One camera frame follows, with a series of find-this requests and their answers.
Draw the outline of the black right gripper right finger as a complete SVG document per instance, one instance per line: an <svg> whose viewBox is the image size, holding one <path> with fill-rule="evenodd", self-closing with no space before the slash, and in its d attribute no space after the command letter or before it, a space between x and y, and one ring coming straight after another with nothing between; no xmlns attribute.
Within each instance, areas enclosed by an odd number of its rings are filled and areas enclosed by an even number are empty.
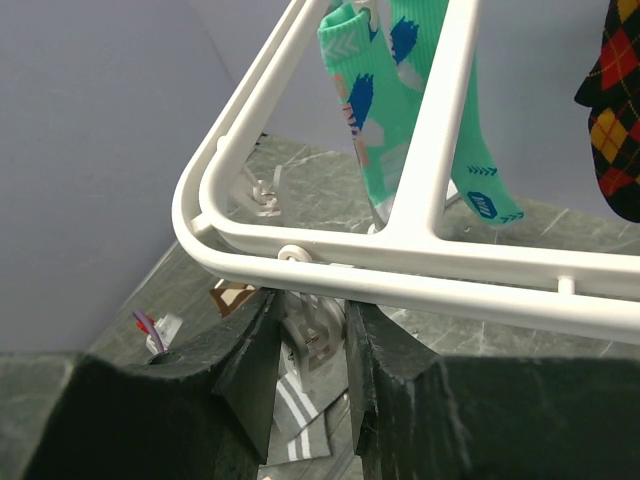
<svg viewBox="0 0 640 480"><path fill-rule="evenodd" d="M346 305L355 453L368 479L635 479L639 364L442 356Z"/></svg>

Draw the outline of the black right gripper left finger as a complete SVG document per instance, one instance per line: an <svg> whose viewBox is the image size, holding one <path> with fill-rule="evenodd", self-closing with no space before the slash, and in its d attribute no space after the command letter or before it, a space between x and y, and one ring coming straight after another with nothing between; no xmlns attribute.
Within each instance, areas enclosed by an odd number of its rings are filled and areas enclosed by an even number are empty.
<svg viewBox="0 0 640 480"><path fill-rule="evenodd" d="M284 295L141 365L79 357L28 479L253 479L268 456Z"/></svg>

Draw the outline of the brown argyle sock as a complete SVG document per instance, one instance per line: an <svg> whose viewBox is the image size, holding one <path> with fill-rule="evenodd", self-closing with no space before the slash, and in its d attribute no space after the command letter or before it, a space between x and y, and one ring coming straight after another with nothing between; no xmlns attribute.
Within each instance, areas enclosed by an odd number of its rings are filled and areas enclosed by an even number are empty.
<svg viewBox="0 0 640 480"><path fill-rule="evenodd" d="M253 285L220 279L209 294L220 316L225 318L241 308L256 291Z"/></svg>

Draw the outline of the white clip sock hanger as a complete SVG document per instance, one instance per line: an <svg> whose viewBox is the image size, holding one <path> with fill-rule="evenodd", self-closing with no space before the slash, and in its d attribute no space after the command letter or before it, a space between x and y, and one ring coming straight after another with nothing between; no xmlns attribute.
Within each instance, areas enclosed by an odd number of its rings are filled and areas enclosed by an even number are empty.
<svg viewBox="0 0 640 480"><path fill-rule="evenodd" d="M639 340L635 256L442 240L442 217L480 5L453 1L387 226L365 235L248 225L227 197L312 34L324 1L293 1L185 167L171 218L219 277L622 343Z"/></svg>

